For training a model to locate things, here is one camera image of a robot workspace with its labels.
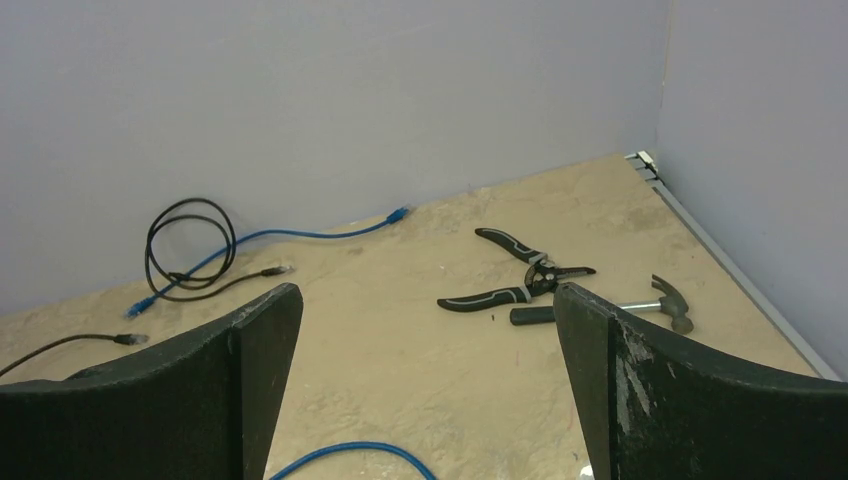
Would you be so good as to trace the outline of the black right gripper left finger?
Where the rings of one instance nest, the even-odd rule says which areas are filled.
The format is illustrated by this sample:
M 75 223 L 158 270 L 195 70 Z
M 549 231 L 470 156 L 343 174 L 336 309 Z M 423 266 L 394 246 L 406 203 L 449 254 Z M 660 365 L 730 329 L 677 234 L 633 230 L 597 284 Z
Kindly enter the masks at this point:
M 5 479 L 260 479 L 301 325 L 284 283 L 61 380 L 1 389 Z

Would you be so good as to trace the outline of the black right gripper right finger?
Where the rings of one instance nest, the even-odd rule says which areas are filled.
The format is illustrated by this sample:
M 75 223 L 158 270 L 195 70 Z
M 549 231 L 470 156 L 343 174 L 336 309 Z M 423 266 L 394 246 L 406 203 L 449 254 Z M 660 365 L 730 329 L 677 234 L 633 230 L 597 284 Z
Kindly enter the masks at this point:
M 757 364 L 573 283 L 553 301 L 597 479 L 843 479 L 847 386 Z

